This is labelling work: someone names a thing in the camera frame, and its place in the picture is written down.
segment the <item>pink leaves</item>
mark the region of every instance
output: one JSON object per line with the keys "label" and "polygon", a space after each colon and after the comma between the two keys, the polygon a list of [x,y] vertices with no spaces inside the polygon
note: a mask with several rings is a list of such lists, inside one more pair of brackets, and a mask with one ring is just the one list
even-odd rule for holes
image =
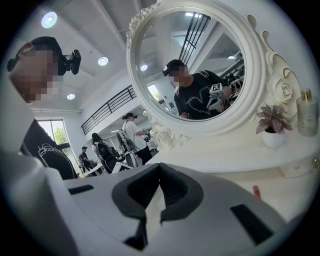
{"label": "pink leaves", "polygon": [[276,133],[279,133],[282,127],[282,122],[279,118],[272,118],[272,128]]}
{"label": "pink leaves", "polygon": [[256,115],[259,118],[259,124],[256,128],[256,134],[265,131],[268,128],[272,128],[276,133],[281,133],[284,129],[291,131],[292,126],[290,122],[282,115],[285,109],[280,105],[273,105],[272,108],[269,105],[261,107],[262,112]]}

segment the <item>black t-shirt with white print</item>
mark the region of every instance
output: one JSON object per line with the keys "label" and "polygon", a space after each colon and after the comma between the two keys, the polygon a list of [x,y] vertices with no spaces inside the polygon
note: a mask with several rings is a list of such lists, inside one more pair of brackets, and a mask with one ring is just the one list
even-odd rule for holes
{"label": "black t-shirt with white print", "polygon": [[58,149],[57,144],[37,120],[33,120],[24,137],[20,151],[23,155],[38,158],[45,167],[58,170],[63,180],[78,178],[69,158],[62,150]]}
{"label": "black t-shirt with white print", "polygon": [[212,85],[222,84],[225,82],[215,73],[206,70],[209,78],[200,73],[193,74],[193,82],[188,87],[179,87],[178,94],[174,95],[174,101],[179,115],[187,112],[190,119],[202,120],[215,117],[220,114],[216,110],[208,110],[207,105],[210,100],[209,91]]}

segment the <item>bottle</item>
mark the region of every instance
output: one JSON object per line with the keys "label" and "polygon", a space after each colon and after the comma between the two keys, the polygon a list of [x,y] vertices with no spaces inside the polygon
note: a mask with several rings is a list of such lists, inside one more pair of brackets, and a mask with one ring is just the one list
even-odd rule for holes
{"label": "bottle", "polygon": [[298,131],[300,134],[312,137],[318,132],[318,101],[312,97],[310,89],[301,91],[301,97],[296,100],[298,112]]}

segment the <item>potted plant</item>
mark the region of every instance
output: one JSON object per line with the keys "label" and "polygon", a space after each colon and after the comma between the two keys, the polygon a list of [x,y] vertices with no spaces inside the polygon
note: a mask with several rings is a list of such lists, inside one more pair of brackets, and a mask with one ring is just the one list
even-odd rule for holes
{"label": "potted plant", "polygon": [[278,148],[286,140],[284,129],[292,130],[289,120],[283,116],[285,109],[280,105],[273,105],[272,109],[266,105],[261,109],[262,112],[256,114],[262,118],[256,128],[256,134],[262,132],[265,144],[270,148]]}

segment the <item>mirror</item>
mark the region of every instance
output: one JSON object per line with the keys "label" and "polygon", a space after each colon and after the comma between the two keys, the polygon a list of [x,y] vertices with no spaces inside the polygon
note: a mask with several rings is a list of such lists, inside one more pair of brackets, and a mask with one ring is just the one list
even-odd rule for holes
{"label": "mirror", "polygon": [[231,108],[242,91],[241,48],[213,17],[192,11],[157,15],[139,36],[136,68],[163,111],[177,118],[211,119]]}

